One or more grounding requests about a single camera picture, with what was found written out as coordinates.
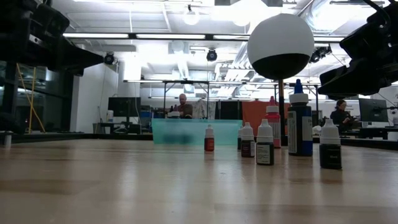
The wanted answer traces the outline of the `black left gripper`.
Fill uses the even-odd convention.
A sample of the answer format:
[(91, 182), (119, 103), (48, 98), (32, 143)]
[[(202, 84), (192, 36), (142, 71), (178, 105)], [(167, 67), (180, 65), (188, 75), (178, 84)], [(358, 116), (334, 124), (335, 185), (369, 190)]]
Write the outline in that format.
[(1, 60), (82, 77), (86, 68), (103, 63), (104, 58), (64, 38), (70, 22), (52, 3), (1, 0)]

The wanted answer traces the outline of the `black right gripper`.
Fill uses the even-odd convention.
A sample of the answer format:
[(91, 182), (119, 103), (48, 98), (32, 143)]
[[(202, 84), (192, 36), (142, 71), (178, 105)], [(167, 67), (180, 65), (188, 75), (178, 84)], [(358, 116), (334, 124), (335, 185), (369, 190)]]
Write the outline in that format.
[(373, 94), (397, 80), (397, 41), (393, 25), (397, 3), (391, 1), (384, 9), (375, 2), (364, 0), (375, 13), (366, 23), (347, 35), (340, 47), (351, 57), (346, 65), (320, 75), (318, 93), (330, 99)]

